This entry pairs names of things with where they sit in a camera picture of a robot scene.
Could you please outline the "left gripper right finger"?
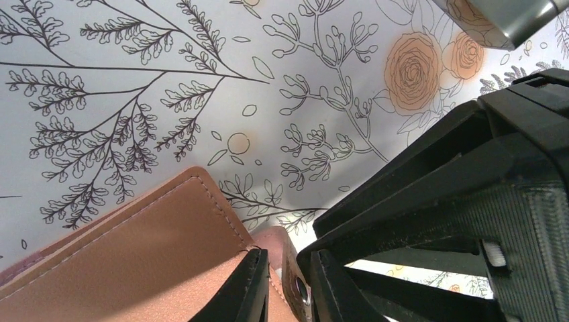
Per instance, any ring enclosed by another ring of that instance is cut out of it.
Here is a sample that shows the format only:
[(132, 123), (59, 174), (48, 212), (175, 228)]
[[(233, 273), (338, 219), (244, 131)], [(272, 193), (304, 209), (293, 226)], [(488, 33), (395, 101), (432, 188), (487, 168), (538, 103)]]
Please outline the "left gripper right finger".
[(327, 250), (311, 253), (310, 285), (314, 321), (386, 321)]

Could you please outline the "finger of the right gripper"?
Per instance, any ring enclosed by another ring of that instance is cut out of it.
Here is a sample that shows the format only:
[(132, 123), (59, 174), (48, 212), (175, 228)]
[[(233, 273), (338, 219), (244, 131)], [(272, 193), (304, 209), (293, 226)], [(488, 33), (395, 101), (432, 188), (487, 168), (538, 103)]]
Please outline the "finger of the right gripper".
[(329, 251), (386, 321), (504, 321), (495, 300), (348, 268), (350, 262), (404, 248), (477, 254), (481, 235), (457, 211), (455, 193), (448, 184), (409, 185), (317, 238), (298, 255), (301, 271), (310, 284), (311, 253)]
[(451, 110), (386, 166), (318, 217), (317, 237), (492, 138), (487, 113), (476, 101)]

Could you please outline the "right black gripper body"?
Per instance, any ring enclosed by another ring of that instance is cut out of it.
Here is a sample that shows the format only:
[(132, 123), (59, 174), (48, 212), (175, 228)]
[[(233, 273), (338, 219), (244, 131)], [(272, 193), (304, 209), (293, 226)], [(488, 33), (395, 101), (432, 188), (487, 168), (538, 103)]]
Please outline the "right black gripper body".
[(519, 134), (544, 156), (533, 163), (519, 185), (537, 238), (548, 292), (538, 308), (554, 310), (556, 321), (568, 320), (568, 71), (550, 68), (479, 98), (493, 137)]

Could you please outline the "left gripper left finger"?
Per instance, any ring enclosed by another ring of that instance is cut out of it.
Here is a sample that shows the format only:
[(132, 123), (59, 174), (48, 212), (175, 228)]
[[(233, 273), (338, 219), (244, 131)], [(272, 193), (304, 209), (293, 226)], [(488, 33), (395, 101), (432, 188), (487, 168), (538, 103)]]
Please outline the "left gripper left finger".
[(247, 251), (213, 298), (190, 322), (264, 322), (268, 320), (268, 251)]

